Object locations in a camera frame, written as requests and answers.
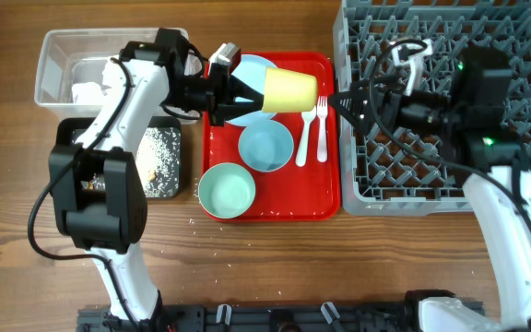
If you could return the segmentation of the mint green bowl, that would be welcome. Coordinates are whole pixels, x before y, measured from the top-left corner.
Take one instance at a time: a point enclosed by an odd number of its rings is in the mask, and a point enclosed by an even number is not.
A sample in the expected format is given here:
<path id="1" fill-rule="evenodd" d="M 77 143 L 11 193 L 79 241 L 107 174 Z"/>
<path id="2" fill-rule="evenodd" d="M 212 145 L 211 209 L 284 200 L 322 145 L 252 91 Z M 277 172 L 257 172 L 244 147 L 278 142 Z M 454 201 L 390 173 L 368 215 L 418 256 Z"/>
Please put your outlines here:
<path id="1" fill-rule="evenodd" d="M 198 185 L 200 205 L 207 214 L 218 219 L 234 219 L 246 212 L 254 202 L 256 184 L 241 165 L 224 162 L 209 168 Z"/>

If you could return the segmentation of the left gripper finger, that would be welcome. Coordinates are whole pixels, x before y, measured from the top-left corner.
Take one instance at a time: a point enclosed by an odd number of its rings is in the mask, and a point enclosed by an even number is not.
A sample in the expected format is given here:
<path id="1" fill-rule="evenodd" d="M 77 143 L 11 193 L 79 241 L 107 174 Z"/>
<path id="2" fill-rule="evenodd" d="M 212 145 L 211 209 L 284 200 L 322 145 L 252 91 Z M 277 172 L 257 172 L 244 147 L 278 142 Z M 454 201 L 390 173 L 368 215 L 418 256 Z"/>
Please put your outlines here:
<path id="1" fill-rule="evenodd" d="M 232 101 L 236 101 L 237 98 L 243 98 L 249 102 L 264 101 L 263 93 L 251 88 L 235 76 L 230 76 L 229 78 L 229 94 Z"/>
<path id="2" fill-rule="evenodd" d="M 240 102 L 224 107 L 224 119 L 227 124 L 236 126 L 248 126 L 264 119 L 261 110 L 262 105 L 258 102 Z"/>

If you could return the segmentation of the light blue bowl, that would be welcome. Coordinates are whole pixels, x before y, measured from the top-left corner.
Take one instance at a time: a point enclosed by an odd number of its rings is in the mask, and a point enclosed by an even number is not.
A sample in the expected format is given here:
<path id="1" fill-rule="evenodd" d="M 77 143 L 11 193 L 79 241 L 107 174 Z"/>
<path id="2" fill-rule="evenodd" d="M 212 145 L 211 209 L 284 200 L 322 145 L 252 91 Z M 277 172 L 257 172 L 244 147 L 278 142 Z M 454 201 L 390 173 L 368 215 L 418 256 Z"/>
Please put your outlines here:
<path id="1" fill-rule="evenodd" d="M 242 161 L 258 172 L 275 172 L 284 167 L 294 152 L 294 139 L 282 123 L 264 120 L 246 126 L 238 150 Z"/>

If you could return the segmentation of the white napkin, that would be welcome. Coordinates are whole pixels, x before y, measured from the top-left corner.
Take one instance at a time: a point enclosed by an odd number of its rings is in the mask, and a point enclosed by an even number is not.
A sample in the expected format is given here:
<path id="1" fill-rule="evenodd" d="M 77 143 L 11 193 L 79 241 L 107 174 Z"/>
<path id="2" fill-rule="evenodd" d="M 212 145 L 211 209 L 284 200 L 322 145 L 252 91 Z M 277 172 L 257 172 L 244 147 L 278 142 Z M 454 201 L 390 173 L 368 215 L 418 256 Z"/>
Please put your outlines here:
<path id="1" fill-rule="evenodd" d="M 122 69 L 110 57 L 89 58 L 78 62 L 72 70 L 72 102 L 83 105 L 103 104 L 122 86 Z"/>

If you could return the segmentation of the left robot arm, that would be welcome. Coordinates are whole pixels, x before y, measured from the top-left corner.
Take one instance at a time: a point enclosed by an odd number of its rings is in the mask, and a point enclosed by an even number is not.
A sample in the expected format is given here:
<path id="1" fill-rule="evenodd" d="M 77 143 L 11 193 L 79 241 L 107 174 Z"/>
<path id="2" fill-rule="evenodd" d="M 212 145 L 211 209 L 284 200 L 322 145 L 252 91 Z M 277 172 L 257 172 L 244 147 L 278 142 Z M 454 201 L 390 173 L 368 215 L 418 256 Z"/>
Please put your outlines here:
<path id="1" fill-rule="evenodd" d="M 205 58 L 173 29 L 130 41 L 110 60 L 121 74 L 116 92 L 75 143 L 53 147 L 43 193 L 58 231 L 99 268 L 112 301 L 108 326 L 148 330 L 162 307 L 139 243 L 148 202 L 136 153 L 148 125 L 157 109 L 198 112 L 217 126 L 260 110 L 263 94 L 232 74 L 241 54 L 229 42 Z"/>

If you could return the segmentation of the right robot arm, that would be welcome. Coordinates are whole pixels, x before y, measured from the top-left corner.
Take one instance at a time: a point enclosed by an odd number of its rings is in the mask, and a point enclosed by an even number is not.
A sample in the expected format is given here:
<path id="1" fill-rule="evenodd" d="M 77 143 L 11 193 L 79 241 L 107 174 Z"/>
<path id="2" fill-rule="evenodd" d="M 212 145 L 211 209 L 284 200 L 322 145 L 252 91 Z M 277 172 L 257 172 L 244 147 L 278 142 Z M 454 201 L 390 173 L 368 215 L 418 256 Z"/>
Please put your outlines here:
<path id="1" fill-rule="evenodd" d="M 393 77 L 354 82 L 330 97 L 352 127 L 397 128 L 437 136 L 434 157 L 454 178 L 478 219 L 500 296 L 501 319 L 493 322 L 444 290 L 408 295 L 415 328 L 436 331 L 531 331 L 531 163 L 523 140 L 502 127 L 504 101 L 513 77 L 505 52 L 470 46 L 459 56 L 447 95 L 407 86 Z"/>

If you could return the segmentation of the food scraps and rice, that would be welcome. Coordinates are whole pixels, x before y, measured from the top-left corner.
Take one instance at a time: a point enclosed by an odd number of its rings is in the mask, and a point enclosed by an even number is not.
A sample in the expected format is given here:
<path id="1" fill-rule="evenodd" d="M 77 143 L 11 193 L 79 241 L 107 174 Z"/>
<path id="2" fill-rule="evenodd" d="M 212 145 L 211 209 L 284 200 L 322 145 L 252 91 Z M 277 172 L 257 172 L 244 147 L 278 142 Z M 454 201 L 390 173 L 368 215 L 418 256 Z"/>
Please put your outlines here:
<path id="1" fill-rule="evenodd" d="M 136 153 L 147 198 L 168 199 L 180 189 L 182 133 L 177 127 L 149 127 Z"/>

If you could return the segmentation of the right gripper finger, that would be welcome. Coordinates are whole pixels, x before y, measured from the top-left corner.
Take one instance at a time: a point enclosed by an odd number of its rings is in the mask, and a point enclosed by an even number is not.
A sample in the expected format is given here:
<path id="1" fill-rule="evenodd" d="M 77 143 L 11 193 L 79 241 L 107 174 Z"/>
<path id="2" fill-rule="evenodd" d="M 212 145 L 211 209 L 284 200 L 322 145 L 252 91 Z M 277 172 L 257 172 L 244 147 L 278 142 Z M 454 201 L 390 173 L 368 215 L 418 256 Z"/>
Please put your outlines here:
<path id="1" fill-rule="evenodd" d="M 366 109 L 355 112 L 348 109 L 339 109 L 338 113 L 348 121 L 357 133 L 363 135 L 368 135 L 375 125 L 372 113 Z"/>
<path id="2" fill-rule="evenodd" d="M 374 93 L 367 89 L 348 90 L 330 95 L 328 101 L 339 113 L 365 113 L 376 107 L 376 104 L 371 104 L 372 96 Z"/>

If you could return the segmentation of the yellow plastic cup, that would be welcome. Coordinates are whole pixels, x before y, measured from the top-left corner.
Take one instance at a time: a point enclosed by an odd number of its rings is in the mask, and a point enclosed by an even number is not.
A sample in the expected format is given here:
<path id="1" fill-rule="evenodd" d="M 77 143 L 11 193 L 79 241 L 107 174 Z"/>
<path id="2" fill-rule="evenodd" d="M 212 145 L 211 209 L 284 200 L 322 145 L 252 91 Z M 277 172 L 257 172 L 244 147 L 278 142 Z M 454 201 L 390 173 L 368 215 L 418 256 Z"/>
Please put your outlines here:
<path id="1" fill-rule="evenodd" d="M 282 68 L 265 70 L 264 113 L 304 113 L 315 105 L 318 96 L 316 77 Z"/>

